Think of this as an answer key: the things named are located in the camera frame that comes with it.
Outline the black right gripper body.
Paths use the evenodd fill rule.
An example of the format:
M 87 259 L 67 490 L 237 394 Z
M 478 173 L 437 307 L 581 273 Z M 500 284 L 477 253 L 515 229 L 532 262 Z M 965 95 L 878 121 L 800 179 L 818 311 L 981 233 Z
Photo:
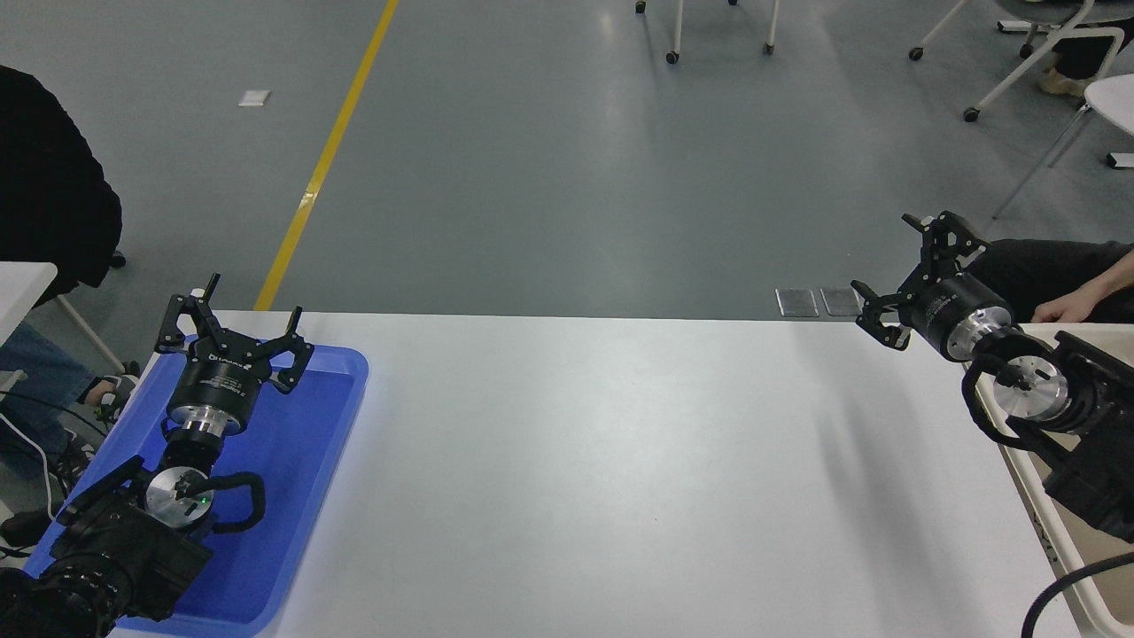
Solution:
M 982 338 L 1002 331 L 1004 300 L 976 278 L 960 274 L 916 294 L 898 316 L 939 354 L 973 354 Z

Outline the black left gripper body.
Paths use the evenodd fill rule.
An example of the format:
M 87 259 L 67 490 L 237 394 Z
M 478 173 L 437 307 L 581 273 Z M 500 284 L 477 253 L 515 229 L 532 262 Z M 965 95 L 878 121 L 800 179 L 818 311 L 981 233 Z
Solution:
M 239 361 L 212 344 L 188 347 L 186 367 L 170 399 L 170 419 L 187 422 L 204 409 L 219 409 L 230 422 L 247 422 L 260 388 L 271 375 L 266 360 Z

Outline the person's hand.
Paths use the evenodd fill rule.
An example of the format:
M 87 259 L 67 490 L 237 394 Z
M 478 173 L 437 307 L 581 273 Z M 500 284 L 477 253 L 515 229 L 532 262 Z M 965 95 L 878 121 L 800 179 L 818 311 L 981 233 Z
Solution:
M 1097 295 L 1082 288 L 1074 294 L 1066 294 L 1052 301 L 1040 304 L 1036 306 L 1031 322 L 1085 323 L 1099 303 Z

